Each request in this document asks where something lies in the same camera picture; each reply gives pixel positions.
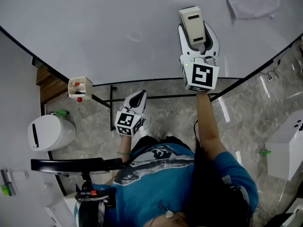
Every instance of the black metal frame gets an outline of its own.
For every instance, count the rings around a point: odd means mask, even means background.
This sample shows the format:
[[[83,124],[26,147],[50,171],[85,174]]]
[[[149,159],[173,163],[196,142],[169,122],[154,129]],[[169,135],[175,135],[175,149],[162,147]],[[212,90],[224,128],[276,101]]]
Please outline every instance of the black metal frame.
[[[48,67],[48,70],[50,73],[52,73],[54,76],[56,76],[57,78],[59,78],[60,80],[64,81],[65,83],[68,83],[69,79],[62,75],[61,73],[59,73],[58,71],[56,71],[54,68],[52,68],[50,65],[48,65],[45,61],[43,61],[42,59],[40,59],[39,57],[37,57],[35,54],[33,54],[31,51],[29,51],[26,47],[24,47],[19,41],[17,41],[13,36],[11,36],[3,27],[0,26],[0,31],[6,35],[10,40],[12,40],[16,45],[18,45],[21,49],[23,49],[24,51],[26,51],[28,54],[30,54],[35,60],[39,60],[41,63],[43,63],[45,66]],[[218,99],[219,97],[223,96],[224,94],[230,92],[231,90],[233,90],[234,88],[236,88],[237,86],[241,85],[242,83],[244,83],[245,81],[249,80],[250,78],[252,78],[253,76],[255,76],[256,74],[258,74],[259,72],[261,72],[263,69],[265,69],[267,66],[269,66],[270,64],[272,64],[273,60],[279,56],[280,54],[282,54],[285,50],[287,50],[288,48],[292,47],[292,45],[302,37],[303,33],[300,34],[300,36],[298,36],[293,42],[291,42],[286,48],[284,48],[280,53],[278,53],[276,56],[274,56],[273,58],[271,58],[270,60],[268,60],[266,63],[264,63],[262,66],[260,66],[258,69],[256,69],[255,71],[253,71],[251,74],[247,75],[246,77],[240,79],[240,78],[224,78],[224,79],[238,79],[238,81],[236,81],[235,83],[233,83],[232,85],[230,85],[228,88],[226,88],[225,90],[223,90],[220,93],[213,93],[210,95],[213,96],[211,97],[211,102]],[[122,102],[124,101],[123,98],[120,99],[113,99],[113,91],[116,90],[116,87],[114,87],[114,84],[119,84],[119,83],[128,83],[128,82],[140,82],[140,81],[154,81],[154,80],[167,80],[167,79],[145,79],[145,80],[135,80],[135,81],[125,81],[125,82],[117,82],[117,83],[106,83],[106,84],[99,84],[99,85],[93,85],[93,87],[97,87],[97,86],[105,86],[105,85],[110,85],[110,99],[109,100],[102,100],[100,98],[98,98],[95,95],[92,95],[92,99],[95,100],[96,102],[102,104],[103,106],[107,107],[110,109],[110,130],[112,131],[114,129],[113,126],[113,102]],[[175,98],[175,97],[188,97],[188,96],[196,96],[196,94],[180,94],[180,95],[166,95],[166,96],[150,96],[147,97],[147,99],[159,99],[159,98]],[[48,156],[50,158],[50,160],[53,160],[53,156],[52,153],[49,151],[48,152]],[[56,175],[56,180],[58,182],[58,185],[63,193],[64,196],[66,196],[66,191],[62,185],[62,182],[60,180],[60,177],[58,175]]]

